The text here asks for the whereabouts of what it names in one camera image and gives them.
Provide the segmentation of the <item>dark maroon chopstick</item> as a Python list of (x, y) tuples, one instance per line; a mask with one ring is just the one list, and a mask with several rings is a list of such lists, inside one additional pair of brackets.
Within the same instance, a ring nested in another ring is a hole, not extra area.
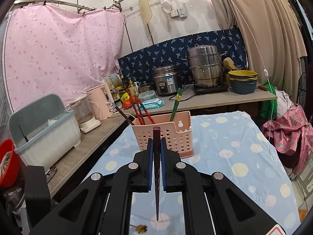
[(115, 106), (115, 109), (127, 120), (129, 124), (134, 125), (134, 123), (129, 119), (126, 114), (123, 113), (123, 111), (119, 107)]

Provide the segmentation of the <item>red plastic bowl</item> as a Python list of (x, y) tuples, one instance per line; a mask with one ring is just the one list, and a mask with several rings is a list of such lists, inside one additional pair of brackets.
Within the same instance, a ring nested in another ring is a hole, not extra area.
[(19, 169), (19, 156), (13, 140), (8, 138), (1, 143), (1, 188), (10, 188), (15, 184)]

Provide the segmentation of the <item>gold flower teaspoon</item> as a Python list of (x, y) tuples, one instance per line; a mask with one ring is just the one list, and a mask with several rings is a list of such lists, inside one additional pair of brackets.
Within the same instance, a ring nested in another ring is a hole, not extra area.
[(140, 224), (140, 225), (130, 224), (130, 227), (134, 228), (138, 234), (144, 234), (148, 230), (148, 227), (146, 225), (142, 225), (142, 224)]

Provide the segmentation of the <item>blue planet-print tablecloth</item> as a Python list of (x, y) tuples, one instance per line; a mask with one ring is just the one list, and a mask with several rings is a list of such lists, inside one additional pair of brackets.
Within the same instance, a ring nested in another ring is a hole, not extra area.
[[(286, 232), (300, 225), (292, 183), (273, 145), (245, 112), (191, 118), (194, 154), (185, 159), (199, 172), (222, 172)], [(148, 234), (184, 234), (180, 193), (134, 194), (130, 233), (146, 225)]]

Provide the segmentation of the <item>white dish rack box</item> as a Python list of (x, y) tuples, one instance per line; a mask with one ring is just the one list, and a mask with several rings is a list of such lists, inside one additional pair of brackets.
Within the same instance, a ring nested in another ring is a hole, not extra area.
[(74, 111), (59, 96), (49, 94), (12, 113), (8, 121), (15, 152), (23, 163), (42, 166), (45, 172), (81, 143)]

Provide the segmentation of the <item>pink perforated utensil basket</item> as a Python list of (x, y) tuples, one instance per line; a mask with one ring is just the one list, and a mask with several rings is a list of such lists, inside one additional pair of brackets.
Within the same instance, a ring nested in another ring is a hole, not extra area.
[(148, 139), (153, 137), (153, 128), (160, 128), (160, 135), (166, 140), (169, 150), (179, 153), (182, 159), (194, 155), (192, 146), (192, 122), (191, 113), (182, 111), (175, 114), (173, 121), (170, 121), (171, 114), (154, 115), (156, 122), (153, 124), (145, 117), (145, 124), (140, 124), (138, 119), (133, 121), (132, 129), (136, 137), (139, 149), (146, 150)]

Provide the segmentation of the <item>pink electric kettle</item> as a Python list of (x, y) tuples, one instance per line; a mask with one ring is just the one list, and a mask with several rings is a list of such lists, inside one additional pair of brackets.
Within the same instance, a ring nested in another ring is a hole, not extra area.
[(113, 115), (113, 98), (107, 83), (88, 89), (86, 94), (97, 120), (103, 121)]

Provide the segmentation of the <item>white blender appliance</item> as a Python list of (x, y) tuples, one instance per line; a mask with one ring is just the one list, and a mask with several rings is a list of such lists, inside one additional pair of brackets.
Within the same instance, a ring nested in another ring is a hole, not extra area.
[(70, 102), (69, 106), (75, 112), (78, 126), (84, 134), (91, 132), (101, 125), (101, 122), (94, 116), (86, 94)]

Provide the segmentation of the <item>red chopstick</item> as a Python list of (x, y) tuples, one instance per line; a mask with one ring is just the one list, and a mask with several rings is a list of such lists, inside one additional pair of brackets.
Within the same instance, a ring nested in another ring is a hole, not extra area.
[(153, 120), (152, 116), (150, 115), (150, 113), (148, 112), (148, 110), (144, 107), (143, 103), (141, 102), (141, 100), (138, 98), (138, 96), (135, 96), (136, 102), (141, 106), (141, 108), (144, 110), (146, 116), (149, 118), (149, 120), (151, 121), (152, 124), (155, 124), (156, 122)]
[(141, 125), (145, 125), (144, 120), (143, 120), (143, 116), (140, 114), (139, 109), (136, 107), (137, 102), (135, 101), (135, 99), (133, 98), (133, 96), (130, 94), (129, 89), (126, 89), (126, 92), (127, 92), (128, 95), (130, 96), (130, 101), (131, 101), (131, 103), (132, 103), (133, 110), (134, 110), (134, 112), (135, 112), (135, 114), (136, 114), (136, 116), (137, 116), (137, 118), (138, 118), (138, 120), (139, 120), (139, 123), (140, 123)]

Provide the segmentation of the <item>red tomato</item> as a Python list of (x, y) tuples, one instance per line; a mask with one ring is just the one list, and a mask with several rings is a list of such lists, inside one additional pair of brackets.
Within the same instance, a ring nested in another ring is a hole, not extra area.
[(134, 96), (129, 96), (127, 94), (124, 94), (122, 97), (121, 97), (121, 100), (122, 100), (122, 106), (124, 109), (129, 109), (130, 107), (133, 106), (133, 104), (136, 103), (136, 99)]

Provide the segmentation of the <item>green cloth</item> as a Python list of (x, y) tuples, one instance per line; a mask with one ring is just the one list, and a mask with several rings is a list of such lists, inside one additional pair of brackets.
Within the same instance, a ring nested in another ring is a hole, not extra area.
[[(267, 87), (267, 91), (274, 94), (276, 97), (275, 86), (265, 83), (265, 87)], [(272, 120), (277, 116), (277, 99), (271, 99), (263, 101), (262, 109), (260, 115), (266, 120)]]

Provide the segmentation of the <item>pink floral fabric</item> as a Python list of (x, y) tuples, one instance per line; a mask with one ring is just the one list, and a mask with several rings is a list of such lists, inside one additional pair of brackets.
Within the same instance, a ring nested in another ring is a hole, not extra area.
[(312, 154), (312, 124), (301, 105), (292, 104), (281, 118), (262, 125), (261, 131), (274, 145), (281, 163), (300, 175)]

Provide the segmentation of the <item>blue wet wipes pack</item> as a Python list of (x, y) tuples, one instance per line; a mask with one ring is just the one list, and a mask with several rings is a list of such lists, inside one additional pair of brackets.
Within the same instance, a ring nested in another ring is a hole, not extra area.
[(165, 102), (159, 98), (154, 98), (154, 99), (145, 100), (145, 101), (140, 100), (140, 101), (146, 110), (156, 109), (156, 108), (162, 107), (165, 104)]

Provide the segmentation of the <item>blue and yellow stacked bowls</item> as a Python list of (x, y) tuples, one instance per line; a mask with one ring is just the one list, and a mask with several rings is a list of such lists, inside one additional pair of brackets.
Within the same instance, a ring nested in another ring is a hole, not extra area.
[(229, 73), (232, 90), (237, 94), (254, 93), (257, 85), (257, 73), (253, 70), (233, 70)]

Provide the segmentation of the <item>stainless steel rice cooker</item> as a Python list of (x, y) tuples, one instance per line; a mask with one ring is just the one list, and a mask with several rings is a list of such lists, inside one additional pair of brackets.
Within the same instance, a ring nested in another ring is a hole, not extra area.
[(158, 96), (177, 93), (182, 87), (182, 79), (177, 65), (166, 65), (153, 70), (153, 79)]

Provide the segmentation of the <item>navy floral cloth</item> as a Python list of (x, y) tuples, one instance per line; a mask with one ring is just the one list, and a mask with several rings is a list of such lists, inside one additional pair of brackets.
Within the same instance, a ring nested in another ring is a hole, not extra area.
[(220, 54), (231, 58), (235, 66), (247, 69), (244, 40), (238, 28), (207, 31), (169, 39), (142, 48), (118, 59), (121, 73), (134, 82), (153, 82), (153, 70), (162, 65), (176, 65), (183, 83), (192, 83), (192, 72), (188, 68), (187, 50), (192, 47), (214, 45)]

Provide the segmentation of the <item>large stainless steel pot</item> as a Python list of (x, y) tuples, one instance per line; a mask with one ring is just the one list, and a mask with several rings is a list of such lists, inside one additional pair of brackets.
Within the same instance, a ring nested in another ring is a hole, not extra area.
[(189, 69), (199, 88), (224, 85), (221, 55), (215, 45), (202, 45), (187, 50)]

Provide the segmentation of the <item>pink dotted curtain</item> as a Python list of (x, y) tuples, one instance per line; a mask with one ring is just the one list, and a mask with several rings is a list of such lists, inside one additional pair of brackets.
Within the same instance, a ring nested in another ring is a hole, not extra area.
[(11, 13), (3, 69), (12, 111), (47, 95), (68, 104), (119, 71), (124, 14), (77, 14), (54, 5), (29, 5)]

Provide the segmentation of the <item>beige hanging curtain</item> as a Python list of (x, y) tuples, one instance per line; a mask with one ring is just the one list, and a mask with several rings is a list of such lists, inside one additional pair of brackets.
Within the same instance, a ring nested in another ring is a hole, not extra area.
[(286, 0), (211, 0), (220, 28), (237, 26), (248, 67), (296, 101), (301, 58), (307, 56), (298, 21)]

